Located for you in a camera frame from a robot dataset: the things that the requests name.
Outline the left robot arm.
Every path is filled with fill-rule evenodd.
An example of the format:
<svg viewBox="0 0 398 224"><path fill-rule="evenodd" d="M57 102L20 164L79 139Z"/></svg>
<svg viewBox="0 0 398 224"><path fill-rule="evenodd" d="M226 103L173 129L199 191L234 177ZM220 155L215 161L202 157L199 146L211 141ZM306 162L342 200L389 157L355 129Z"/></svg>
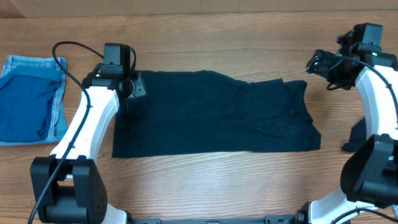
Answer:
<svg viewBox="0 0 398 224"><path fill-rule="evenodd" d="M96 161L105 132L128 100L146 95L133 47L107 43L103 62L77 85L81 101L62 140L30 166L35 205L29 223L133 223L108 202Z"/></svg>

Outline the dark navy t-shirt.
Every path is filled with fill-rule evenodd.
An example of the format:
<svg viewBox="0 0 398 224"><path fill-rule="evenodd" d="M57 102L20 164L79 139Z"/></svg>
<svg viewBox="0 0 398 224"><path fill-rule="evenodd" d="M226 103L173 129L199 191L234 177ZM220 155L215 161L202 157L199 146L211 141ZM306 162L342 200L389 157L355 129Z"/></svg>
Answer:
<svg viewBox="0 0 398 224"><path fill-rule="evenodd" d="M141 76L147 93L117 113L113 157L320 148L303 80L248 83L206 70Z"/></svg>

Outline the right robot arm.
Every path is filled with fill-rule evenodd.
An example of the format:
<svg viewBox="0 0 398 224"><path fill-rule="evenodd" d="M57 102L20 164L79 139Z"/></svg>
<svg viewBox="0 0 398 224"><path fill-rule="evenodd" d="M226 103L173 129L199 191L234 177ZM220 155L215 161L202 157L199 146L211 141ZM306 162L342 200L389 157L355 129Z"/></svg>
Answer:
<svg viewBox="0 0 398 224"><path fill-rule="evenodd" d="M355 87L364 107L365 142L346 161L340 186L307 202L288 223L350 223L362 213L392 222L381 209L397 204L397 57L382 51L383 26L357 24L337 39L337 53L316 50L307 73L324 77L328 90Z"/></svg>

